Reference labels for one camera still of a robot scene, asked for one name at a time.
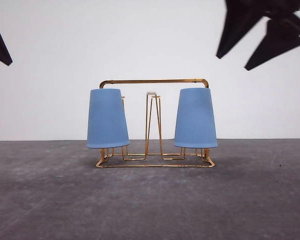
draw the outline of metal wire frame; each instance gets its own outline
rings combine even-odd
[[[202,83],[206,88],[209,87],[208,82],[205,79],[162,79],[162,80],[107,80],[100,84],[102,89],[106,84],[148,84],[148,83]],[[124,107],[124,96],[122,97],[122,104]],[[160,153],[149,153],[149,136],[150,136],[150,124],[152,118],[152,106],[153,99],[155,99],[156,116],[158,123],[159,133],[159,147]],[[195,153],[186,153],[186,148],[181,147],[180,153],[164,153],[162,144],[162,122],[161,122],[161,97],[156,92],[147,92],[146,94],[146,112],[145,112],[145,141],[144,141],[144,153],[129,153],[129,147],[122,146],[121,153],[115,153],[112,148],[112,153],[109,154],[109,148],[101,148],[101,158],[95,165],[97,168],[143,168],[143,167],[196,167],[196,168],[211,168],[215,166],[209,155],[209,148],[196,148]],[[202,162],[208,162],[209,165],[187,165],[187,164],[142,164],[142,165],[101,165],[108,162],[109,158],[113,156],[122,156],[124,161],[142,161],[146,160],[147,156],[161,156],[163,160],[184,160],[186,156],[200,157]],[[127,158],[127,156],[140,156],[140,158]]]

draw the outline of blue cup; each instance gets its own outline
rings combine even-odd
[[[176,116],[174,145],[181,148],[218,146],[214,110],[209,88],[181,89]]]
[[[130,141],[120,90],[91,90],[86,147],[107,149],[128,144]]]

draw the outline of floor surface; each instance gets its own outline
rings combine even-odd
[[[300,240],[300,139],[218,143],[213,168],[95,168],[86,141],[0,142],[0,240]]]

